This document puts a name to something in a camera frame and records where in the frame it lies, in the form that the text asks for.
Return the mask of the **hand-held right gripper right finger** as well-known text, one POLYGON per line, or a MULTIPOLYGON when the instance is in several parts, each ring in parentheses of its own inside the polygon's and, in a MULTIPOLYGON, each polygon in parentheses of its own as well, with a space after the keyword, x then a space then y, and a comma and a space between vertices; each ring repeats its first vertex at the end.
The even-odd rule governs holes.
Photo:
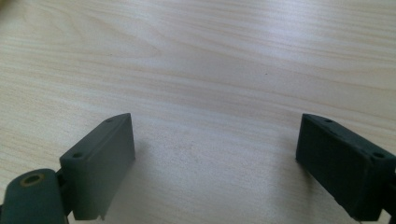
POLYGON ((302 115, 296 160, 358 221, 396 221, 396 155, 321 116, 302 115))

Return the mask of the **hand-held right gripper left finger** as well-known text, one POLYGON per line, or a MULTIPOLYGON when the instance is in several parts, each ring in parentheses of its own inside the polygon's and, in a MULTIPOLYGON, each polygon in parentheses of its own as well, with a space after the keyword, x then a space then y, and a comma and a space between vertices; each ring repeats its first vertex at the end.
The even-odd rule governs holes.
POLYGON ((106 215, 134 158, 129 113, 104 120, 62 155, 67 206, 76 220, 106 215))

